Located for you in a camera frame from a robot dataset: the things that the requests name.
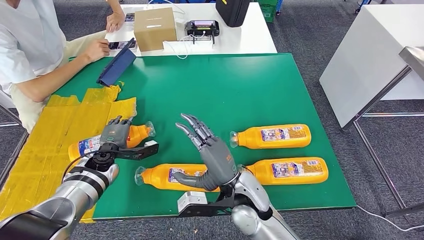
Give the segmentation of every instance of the yellow packing tape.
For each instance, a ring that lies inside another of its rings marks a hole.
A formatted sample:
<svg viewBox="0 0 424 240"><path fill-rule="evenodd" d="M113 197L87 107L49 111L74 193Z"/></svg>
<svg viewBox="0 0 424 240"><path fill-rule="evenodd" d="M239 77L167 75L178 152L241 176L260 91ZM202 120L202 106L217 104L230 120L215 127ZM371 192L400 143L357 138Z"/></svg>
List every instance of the yellow packing tape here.
<svg viewBox="0 0 424 240"><path fill-rule="evenodd" d="M118 115L135 116L136 98L115 101L119 86L89 88L76 96L51 96L0 192L0 220L28 210L56 192L69 164L69 145L102 133ZM94 207L81 222L93 222Z"/></svg>

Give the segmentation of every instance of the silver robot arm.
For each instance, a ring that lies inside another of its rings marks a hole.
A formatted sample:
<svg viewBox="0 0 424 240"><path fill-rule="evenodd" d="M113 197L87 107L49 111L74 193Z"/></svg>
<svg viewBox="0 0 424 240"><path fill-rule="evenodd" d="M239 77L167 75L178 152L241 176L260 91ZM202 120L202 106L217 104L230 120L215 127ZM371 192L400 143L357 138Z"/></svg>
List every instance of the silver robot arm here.
<svg viewBox="0 0 424 240"><path fill-rule="evenodd" d="M119 173L115 158L141 160L158 152L159 144L127 149L131 119L120 116L104 128L100 149L82 157L63 178L56 193L28 211L0 221L1 240L68 239L84 213L91 209Z"/></svg>
<svg viewBox="0 0 424 240"><path fill-rule="evenodd" d="M181 184L208 191L220 188L216 202L208 202L204 192L186 192L178 200L182 217L215 216L232 209L232 222L253 240L299 240L272 206L267 192L249 171L237 168L227 145L199 119L181 114L194 130L176 123L199 150L207 167L202 176L188 176L175 172Z"/></svg>
<svg viewBox="0 0 424 240"><path fill-rule="evenodd" d="M235 193L246 195L253 203L253 206L236 205L231 211L232 222L243 234L253 240L300 239L273 207L265 189L252 173L241 173L235 183Z"/></svg>
<svg viewBox="0 0 424 240"><path fill-rule="evenodd" d="M72 170L85 168L87 159ZM106 172L96 170L68 173L56 193L30 210L0 222L0 239L67 239L84 213L116 179L119 167L112 164Z"/></svg>

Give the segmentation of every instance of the blue tablet case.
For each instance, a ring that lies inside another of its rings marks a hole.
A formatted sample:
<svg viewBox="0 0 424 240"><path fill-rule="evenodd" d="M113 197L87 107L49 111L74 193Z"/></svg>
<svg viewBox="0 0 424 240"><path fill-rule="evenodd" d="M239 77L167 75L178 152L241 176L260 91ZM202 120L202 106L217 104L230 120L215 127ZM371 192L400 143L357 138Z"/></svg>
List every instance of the blue tablet case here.
<svg viewBox="0 0 424 240"><path fill-rule="evenodd" d="M120 52L109 62L109 64L101 72L97 79L97 83L109 87L113 85L121 74L136 59L136 55L130 50L130 45L134 42L134 38L120 50Z"/></svg>

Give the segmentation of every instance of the bottle label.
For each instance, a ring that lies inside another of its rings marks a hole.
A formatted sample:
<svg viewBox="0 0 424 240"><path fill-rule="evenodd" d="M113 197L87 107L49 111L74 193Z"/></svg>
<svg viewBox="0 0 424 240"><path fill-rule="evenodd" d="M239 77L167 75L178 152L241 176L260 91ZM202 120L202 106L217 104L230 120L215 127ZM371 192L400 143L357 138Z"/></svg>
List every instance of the bottle label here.
<svg viewBox="0 0 424 240"><path fill-rule="evenodd" d="M82 140L78 142L79 155L84 155L89 152L99 150L100 148L100 136L94 136L92 138Z"/></svg>
<svg viewBox="0 0 424 240"><path fill-rule="evenodd" d="M189 175L189 176L196 176L196 177L200 177L204 173L202 171L196 171L194 174L189 174L189 173L186 173L186 171L184 171L184 169L182 169L182 168L171 167L169 169L168 182L170 182L170 183L178 183L178 181L174 177L174 173L176 173L176 172L180 172L180 173L183 173L183 174L186 174L186 175Z"/></svg>
<svg viewBox="0 0 424 240"><path fill-rule="evenodd" d="M271 164L274 178L319 176L324 174L317 160L302 162L281 162Z"/></svg>
<svg viewBox="0 0 424 240"><path fill-rule="evenodd" d="M287 128L268 128L260 131L264 142L299 139L306 137L306 131L302 126Z"/></svg>

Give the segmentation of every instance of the brown cardboard box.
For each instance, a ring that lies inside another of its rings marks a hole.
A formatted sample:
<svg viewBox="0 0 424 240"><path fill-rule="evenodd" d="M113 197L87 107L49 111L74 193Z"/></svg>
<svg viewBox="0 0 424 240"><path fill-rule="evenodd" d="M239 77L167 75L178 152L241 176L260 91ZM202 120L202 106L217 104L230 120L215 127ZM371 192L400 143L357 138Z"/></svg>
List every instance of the brown cardboard box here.
<svg viewBox="0 0 424 240"><path fill-rule="evenodd" d="M142 52L164 49L163 41L176 41L172 8L136 11L134 35Z"/></svg>

